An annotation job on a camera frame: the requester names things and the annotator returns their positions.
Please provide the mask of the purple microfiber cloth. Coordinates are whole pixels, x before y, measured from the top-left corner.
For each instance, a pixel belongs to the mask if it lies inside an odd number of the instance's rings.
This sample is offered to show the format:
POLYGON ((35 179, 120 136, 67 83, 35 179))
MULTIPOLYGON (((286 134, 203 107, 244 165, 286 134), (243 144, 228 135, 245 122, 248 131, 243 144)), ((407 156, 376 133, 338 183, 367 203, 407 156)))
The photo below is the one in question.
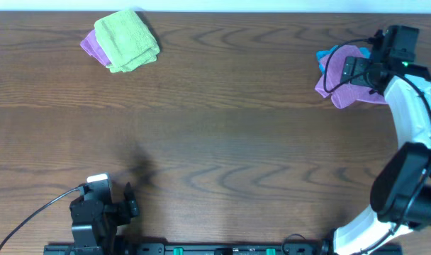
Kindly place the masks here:
MULTIPOLYGON (((342 76, 342 69, 345 63, 346 57, 357 57, 359 52, 353 50, 347 53, 337 52, 332 56, 329 63, 329 72, 326 77, 326 89, 330 90, 334 86, 340 83, 340 78, 342 76)), ((340 88, 336 89, 334 92, 328 93, 323 87, 324 74, 322 74, 318 83, 315 85, 315 90, 323 97, 330 97, 333 105, 336 108, 342 109, 353 104, 355 101, 361 101, 365 103, 375 103, 375 104, 386 104, 386 101, 382 95, 377 93, 369 93, 369 88, 355 86, 351 84, 343 84, 340 88)))

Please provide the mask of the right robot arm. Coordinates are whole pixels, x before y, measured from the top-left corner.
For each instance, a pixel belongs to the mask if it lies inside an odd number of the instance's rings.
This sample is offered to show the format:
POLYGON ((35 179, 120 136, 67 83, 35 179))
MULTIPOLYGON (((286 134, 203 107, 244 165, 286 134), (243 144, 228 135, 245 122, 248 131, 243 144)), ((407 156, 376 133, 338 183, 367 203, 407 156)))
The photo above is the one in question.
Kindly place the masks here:
POLYGON ((372 254, 396 237, 431 226, 431 75, 410 60, 374 63, 349 56, 339 81, 384 97, 398 151, 374 181, 368 207, 334 230, 320 253, 372 254))

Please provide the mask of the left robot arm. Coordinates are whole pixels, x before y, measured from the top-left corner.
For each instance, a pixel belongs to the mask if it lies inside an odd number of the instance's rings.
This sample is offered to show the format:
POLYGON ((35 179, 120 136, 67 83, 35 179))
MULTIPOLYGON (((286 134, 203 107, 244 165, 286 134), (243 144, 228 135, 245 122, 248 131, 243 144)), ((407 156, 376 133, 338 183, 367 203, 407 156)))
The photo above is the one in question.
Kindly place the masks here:
POLYGON ((125 185, 124 199, 114 203, 111 182, 100 180, 78 186, 80 196, 69 206, 75 254, 130 254, 133 249, 117 235, 119 226, 128 225, 140 214, 135 192, 125 185))

